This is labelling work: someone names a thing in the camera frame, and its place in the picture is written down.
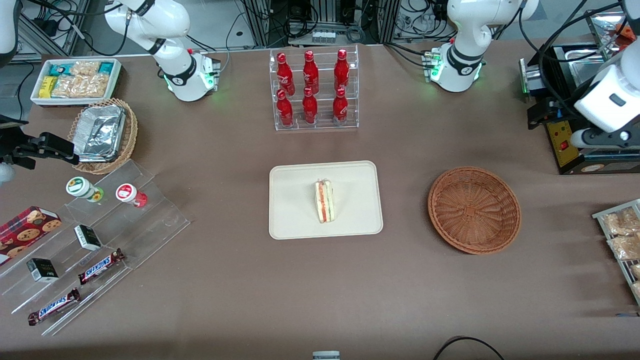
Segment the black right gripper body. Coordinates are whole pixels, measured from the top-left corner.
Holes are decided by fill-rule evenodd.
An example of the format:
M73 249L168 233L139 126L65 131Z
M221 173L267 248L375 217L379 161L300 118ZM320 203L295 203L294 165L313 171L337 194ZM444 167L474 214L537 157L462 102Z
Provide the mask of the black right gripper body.
M22 146L28 146L32 136L26 135L22 127L28 120L19 120L9 116L0 117L0 162L9 166L19 166L34 170L36 161L27 155L20 155Z

